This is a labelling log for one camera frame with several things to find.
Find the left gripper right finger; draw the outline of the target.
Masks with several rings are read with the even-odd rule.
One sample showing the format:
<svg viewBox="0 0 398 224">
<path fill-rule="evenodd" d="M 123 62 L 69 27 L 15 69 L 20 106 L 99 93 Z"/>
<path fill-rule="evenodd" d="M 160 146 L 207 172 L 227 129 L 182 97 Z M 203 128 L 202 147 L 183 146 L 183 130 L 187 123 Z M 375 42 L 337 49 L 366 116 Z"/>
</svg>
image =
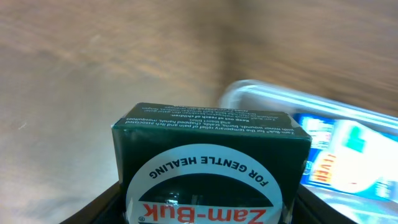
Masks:
<svg viewBox="0 0 398 224">
<path fill-rule="evenodd" d="M 292 224 L 356 224 L 300 185 L 294 202 Z"/>
</svg>

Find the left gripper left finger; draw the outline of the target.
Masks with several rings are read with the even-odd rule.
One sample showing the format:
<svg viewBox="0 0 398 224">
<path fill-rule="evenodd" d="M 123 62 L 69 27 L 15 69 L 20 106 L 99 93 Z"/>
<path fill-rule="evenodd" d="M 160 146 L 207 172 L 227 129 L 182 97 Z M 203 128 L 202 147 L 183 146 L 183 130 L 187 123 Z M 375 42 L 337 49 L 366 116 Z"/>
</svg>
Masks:
<svg viewBox="0 0 398 224">
<path fill-rule="evenodd" d="M 116 182 L 60 224 L 124 224 L 123 203 Z"/>
</svg>

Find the white Panadol box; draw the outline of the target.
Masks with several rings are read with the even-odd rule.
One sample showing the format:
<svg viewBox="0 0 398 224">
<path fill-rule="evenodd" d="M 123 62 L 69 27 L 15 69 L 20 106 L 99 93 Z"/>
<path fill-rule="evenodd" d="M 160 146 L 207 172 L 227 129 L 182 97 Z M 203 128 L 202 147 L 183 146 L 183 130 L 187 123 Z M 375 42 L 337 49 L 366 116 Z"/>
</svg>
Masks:
<svg viewBox="0 0 398 224">
<path fill-rule="evenodd" d="M 330 147 L 336 156 L 334 189 L 353 194 L 379 180 L 397 182 L 397 141 L 355 121 L 339 120 Z"/>
</svg>

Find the blue Kool Fever box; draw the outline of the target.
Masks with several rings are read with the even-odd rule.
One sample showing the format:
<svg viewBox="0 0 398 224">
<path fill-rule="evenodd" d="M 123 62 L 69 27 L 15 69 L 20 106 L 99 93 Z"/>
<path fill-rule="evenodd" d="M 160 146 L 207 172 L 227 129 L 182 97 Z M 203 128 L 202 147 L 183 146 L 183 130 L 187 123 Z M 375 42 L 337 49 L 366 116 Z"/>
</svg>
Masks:
<svg viewBox="0 0 398 224">
<path fill-rule="evenodd" d="M 311 185 L 374 200 L 397 201 L 397 182 L 388 183 L 384 180 L 379 180 L 370 186 L 370 188 L 353 194 L 336 190 L 331 186 L 332 171 L 336 161 L 336 156 L 330 147 L 332 135 L 335 130 L 336 122 L 348 119 L 330 119 L 309 113 L 295 114 L 294 119 L 312 137 L 312 145 L 308 156 L 307 166 L 301 180 L 303 185 Z M 382 131 L 376 132 L 397 141 L 397 134 Z"/>
</svg>

